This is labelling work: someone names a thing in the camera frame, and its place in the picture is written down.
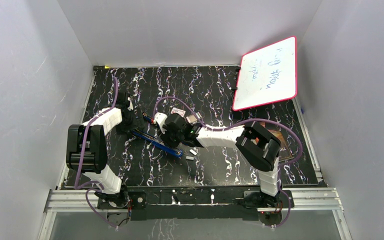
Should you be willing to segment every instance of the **whiteboard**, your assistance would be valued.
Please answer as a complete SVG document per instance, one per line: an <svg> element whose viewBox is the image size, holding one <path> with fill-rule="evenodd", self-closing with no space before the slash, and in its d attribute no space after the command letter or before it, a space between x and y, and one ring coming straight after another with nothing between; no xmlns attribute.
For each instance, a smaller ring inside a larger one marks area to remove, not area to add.
<svg viewBox="0 0 384 240"><path fill-rule="evenodd" d="M294 98L297 95L296 37L245 54L236 87L234 111Z"/></svg>

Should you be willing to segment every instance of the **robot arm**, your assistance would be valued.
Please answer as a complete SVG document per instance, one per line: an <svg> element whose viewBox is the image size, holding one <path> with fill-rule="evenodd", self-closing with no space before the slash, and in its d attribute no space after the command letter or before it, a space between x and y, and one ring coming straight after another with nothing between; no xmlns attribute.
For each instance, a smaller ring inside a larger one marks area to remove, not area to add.
<svg viewBox="0 0 384 240"><path fill-rule="evenodd" d="M143 128L142 112L139 115L133 111L133 104L128 93L118 93L115 107L109 111L104 108L99 111L99 118L89 127L86 137L86 147L83 157L81 173L92 181L102 184L98 187L104 195L116 195L121 192L122 180L114 174L107 165L107 142L105 136L116 128L118 134L125 134L131 130ZM68 168L78 170L82 143L86 126L89 121L82 124L73 124L68 128L66 164Z"/></svg>
<svg viewBox="0 0 384 240"><path fill-rule="evenodd" d="M102 193L98 197L113 203L113 207L127 202L126 185L107 165L106 135L115 128L117 134L138 133L145 128L140 109L133 110L130 95L119 93L115 107L108 112L103 109L84 136L88 121L71 125L68 129L66 164L75 171L79 168L83 139L86 137L85 153L81 173L100 182ZM239 150L245 159L258 170L260 193L265 204L274 206L279 199L278 164L280 141L258 122L214 131L202 126L195 117L183 118L177 113L169 116L157 113L153 120L157 124L164 147L175 149L180 143L190 147L227 147Z"/></svg>
<svg viewBox="0 0 384 240"><path fill-rule="evenodd" d="M194 116L183 118L177 113L169 116L157 113L154 119L158 124L163 142L176 148L180 143L190 147L227 147L239 150L245 159L258 170L260 191L267 202L273 204L279 197L278 165L280 140L258 122L230 128L228 130L202 126Z"/></svg>

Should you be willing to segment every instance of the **glass panel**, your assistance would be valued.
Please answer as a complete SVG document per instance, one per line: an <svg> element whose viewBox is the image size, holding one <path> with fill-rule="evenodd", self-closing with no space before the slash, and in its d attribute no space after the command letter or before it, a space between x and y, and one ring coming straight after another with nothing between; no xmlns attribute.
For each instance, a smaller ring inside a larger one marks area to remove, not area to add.
<svg viewBox="0 0 384 240"><path fill-rule="evenodd" d="M52 240L340 240L331 210L292 211L272 231L259 221L241 219L157 219L131 221L115 231L92 212L59 212Z"/></svg>

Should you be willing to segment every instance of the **white wall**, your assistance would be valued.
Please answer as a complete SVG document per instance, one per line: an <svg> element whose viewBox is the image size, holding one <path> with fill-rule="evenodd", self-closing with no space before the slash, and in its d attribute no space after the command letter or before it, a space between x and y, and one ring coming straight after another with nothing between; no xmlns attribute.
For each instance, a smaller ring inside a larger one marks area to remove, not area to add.
<svg viewBox="0 0 384 240"><path fill-rule="evenodd" d="M384 239L384 1L324 0L298 51L298 97L354 239Z"/></svg>
<svg viewBox="0 0 384 240"><path fill-rule="evenodd" d="M238 64L296 35L321 0L58 0L93 65Z"/></svg>
<svg viewBox="0 0 384 240"><path fill-rule="evenodd" d="M0 0L0 240L37 238L91 80L56 0Z"/></svg>

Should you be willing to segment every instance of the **black marble surface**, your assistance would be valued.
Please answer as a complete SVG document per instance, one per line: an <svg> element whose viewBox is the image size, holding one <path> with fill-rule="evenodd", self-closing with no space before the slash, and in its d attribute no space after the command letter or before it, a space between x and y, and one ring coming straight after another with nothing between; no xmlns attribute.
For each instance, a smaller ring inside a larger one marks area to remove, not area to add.
<svg viewBox="0 0 384 240"><path fill-rule="evenodd" d="M304 142L303 132L291 100L243 111L232 111L233 92L236 85L237 66L199 67L146 67L146 68L96 68L83 121L86 122L113 99L113 77L119 89L132 94L134 106L152 114L155 102L165 96L175 96L186 102L203 120L212 126L229 126L248 118L264 118L290 127L302 140L304 153L293 165L281 169L283 184L316 185L317 178ZM158 111L169 113L173 108L185 109L181 103L166 100ZM280 130L273 125L268 129ZM145 129L155 134L152 127ZM292 155L297 144L284 130L281 134ZM107 135L108 165L128 186L219 186L258 184L257 171L240 152L226 147L196 148L195 161L185 155L176 158L155 148L143 139L117 135L115 129ZM184 153L189 147L180 145ZM63 188L70 189L76 173L70 170ZM82 175L80 183L89 179Z"/></svg>

